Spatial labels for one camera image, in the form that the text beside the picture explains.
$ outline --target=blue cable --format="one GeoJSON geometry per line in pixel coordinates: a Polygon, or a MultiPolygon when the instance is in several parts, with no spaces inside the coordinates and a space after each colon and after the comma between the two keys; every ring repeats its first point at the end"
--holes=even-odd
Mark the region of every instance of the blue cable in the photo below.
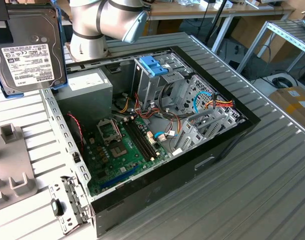
{"type": "Polygon", "coordinates": [[[154,138],[156,139],[159,135],[162,135],[162,134],[165,134],[165,132],[164,131],[159,131],[159,132],[157,132],[155,135],[154,135],[154,138]]]}
{"type": "Polygon", "coordinates": [[[156,139],[159,135],[162,135],[162,134],[164,134],[165,132],[163,132],[163,131],[159,131],[159,132],[157,132],[155,135],[154,135],[154,138],[156,139]]]}
{"type": "Polygon", "coordinates": [[[206,91],[201,91],[201,92],[198,92],[197,95],[194,97],[193,99],[193,108],[194,110],[196,111],[196,113],[198,113],[198,109],[197,109],[197,106],[196,106],[196,103],[197,103],[197,97],[200,95],[200,94],[206,94],[208,96],[212,96],[211,93],[209,92],[206,92],[206,91]]]}

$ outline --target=metal table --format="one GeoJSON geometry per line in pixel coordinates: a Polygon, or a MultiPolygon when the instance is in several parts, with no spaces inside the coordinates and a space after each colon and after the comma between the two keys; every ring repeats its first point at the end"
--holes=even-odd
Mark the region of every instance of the metal table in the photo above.
{"type": "MultiPolygon", "coordinates": [[[[242,72],[242,70],[246,66],[247,62],[250,60],[254,50],[256,49],[257,45],[264,37],[267,30],[271,30],[272,34],[270,35],[270,37],[268,37],[267,41],[265,42],[265,45],[269,46],[271,41],[274,39],[274,37],[277,34],[302,51],[299,54],[299,56],[288,67],[287,72],[289,72],[301,59],[301,57],[305,54],[305,28],[300,20],[266,21],[265,24],[262,26],[260,32],[258,33],[257,37],[251,44],[249,50],[245,54],[240,65],[238,66],[236,70],[238,73],[242,72]]],[[[257,55],[258,58],[260,58],[263,55],[266,48],[267,48],[266,46],[262,47],[262,49],[257,55]]]]}
{"type": "MultiPolygon", "coordinates": [[[[114,55],[178,45],[261,122],[227,158],[104,235],[103,240],[305,240],[305,130],[193,36],[108,42],[114,55]]],[[[0,124],[22,126],[38,193],[0,210],[0,239],[95,239],[84,225],[66,237],[47,185],[68,175],[38,91],[5,100],[0,124]]]]}

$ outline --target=motherboard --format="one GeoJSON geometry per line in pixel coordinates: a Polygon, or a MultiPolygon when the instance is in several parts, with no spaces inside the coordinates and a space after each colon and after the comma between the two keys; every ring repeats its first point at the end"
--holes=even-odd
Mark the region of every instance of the motherboard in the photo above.
{"type": "Polygon", "coordinates": [[[163,163],[170,156],[151,135],[142,118],[103,119],[84,136],[83,159],[91,174],[91,196],[163,163]]]}

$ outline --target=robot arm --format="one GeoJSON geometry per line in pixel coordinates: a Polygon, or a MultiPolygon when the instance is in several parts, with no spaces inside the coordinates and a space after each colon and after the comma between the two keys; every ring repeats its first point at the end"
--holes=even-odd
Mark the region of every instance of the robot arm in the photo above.
{"type": "Polygon", "coordinates": [[[70,8],[70,52],[78,61],[105,57],[105,35],[133,43],[141,36],[147,19],[141,0],[70,0],[70,8]]]}

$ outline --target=red cable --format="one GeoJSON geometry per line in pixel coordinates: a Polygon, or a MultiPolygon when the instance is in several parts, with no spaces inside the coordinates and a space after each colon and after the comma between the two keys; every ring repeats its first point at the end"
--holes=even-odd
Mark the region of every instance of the red cable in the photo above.
{"type": "Polygon", "coordinates": [[[83,143],[83,132],[82,132],[82,128],[81,125],[79,124],[79,121],[77,120],[77,118],[75,118],[73,115],[71,115],[70,113],[67,113],[67,115],[69,117],[71,117],[77,124],[78,129],[79,129],[79,134],[80,134],[80,141],[81,141],[81,152],[84,152],[84,143],[83,143]]]}

